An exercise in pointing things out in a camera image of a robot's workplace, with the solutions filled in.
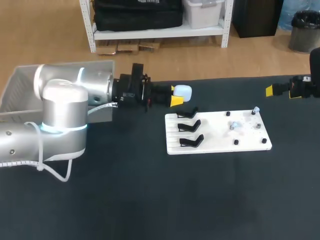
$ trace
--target black table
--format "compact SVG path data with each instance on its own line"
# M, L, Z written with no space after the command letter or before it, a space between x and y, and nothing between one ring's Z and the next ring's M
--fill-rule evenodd
M288 79L187 82L184 109L260 107L270 151L167 155L165 114L181 108L155 106L90 125L67 183L32 167L0 169L0 239L320 239L320 99L265 97Z

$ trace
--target black bag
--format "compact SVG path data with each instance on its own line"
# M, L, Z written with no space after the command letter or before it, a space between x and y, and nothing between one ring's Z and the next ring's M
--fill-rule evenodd
M95 0L94 8L108 10L180 11L181 0Z
M94 21L98 31L141 31L179 27L182 11L120 11L95 10Z
M179 27L183 23L181 0L95 0L98 31L142 31Z

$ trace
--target white plastic bin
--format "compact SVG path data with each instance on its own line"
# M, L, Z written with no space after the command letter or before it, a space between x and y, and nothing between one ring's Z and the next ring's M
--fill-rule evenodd
M183 0L186 19L192 29L217 26L225 0Z

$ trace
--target trash can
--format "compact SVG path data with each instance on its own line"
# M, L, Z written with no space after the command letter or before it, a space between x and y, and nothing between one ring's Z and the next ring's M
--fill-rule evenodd
M298 11L292 19L289 48L293 51L310 53L320 47L320 12Z

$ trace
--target shelf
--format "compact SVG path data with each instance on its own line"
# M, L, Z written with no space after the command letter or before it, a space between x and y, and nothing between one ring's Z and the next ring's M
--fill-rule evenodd
M158 38L180 38L180 37L196 37L196 36L214 36L222 35L221 47L228 46L229 31L232 18L232 9L234 0L225 0L223 14L224 19L220 19L218 26L206 27L201 29L192 29L189 24L184 21L182 26L152 29L143 31L98 31L96 24L92 25L92 16L90 13L90 0L79 0L83 23L88 38L90 50L95 53L96 40L121 40L121 39L158 39Z
M157 39L157 38L179 38L194 36L222 35L223 25L192 29L185 21L183 25L165 29L150 29L143 31L98 31L96 24L93 24L94 40L120 40L120 39Z

